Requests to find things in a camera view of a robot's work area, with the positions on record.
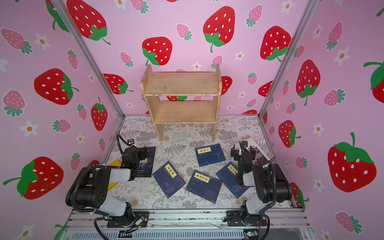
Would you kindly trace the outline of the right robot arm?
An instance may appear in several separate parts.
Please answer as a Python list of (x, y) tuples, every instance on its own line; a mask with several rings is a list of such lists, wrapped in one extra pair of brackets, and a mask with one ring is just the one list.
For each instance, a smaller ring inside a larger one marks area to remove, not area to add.
[(226, 221), (229, 225), (242, 223), (245, 226), (260, 223), (263, 219), (268, 222), (266, 211), (293, 196), (288, 180), (281, 168), (257, 144), (249, 145), (248, 141), (241, 141), (231, 148), (231, 157), (238, 162), (237, 183), (240, 187), (254, 187), (256, 193), (243, 202), (238, 213), (227, 213)]

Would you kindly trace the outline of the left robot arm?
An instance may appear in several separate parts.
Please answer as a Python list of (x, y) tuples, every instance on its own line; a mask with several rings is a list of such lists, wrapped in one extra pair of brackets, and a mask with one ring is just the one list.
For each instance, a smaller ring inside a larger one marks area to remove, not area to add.
[(140, 161), (149, 157), (148, 148), (131, 146), (122, 153), (120, 166), (82, 168), (66, 195), (66, 204), (79, 213), (96, 213), (128, 227), (136, 221), (132, 206), (108, 195), (112, 183), (135, 180)]

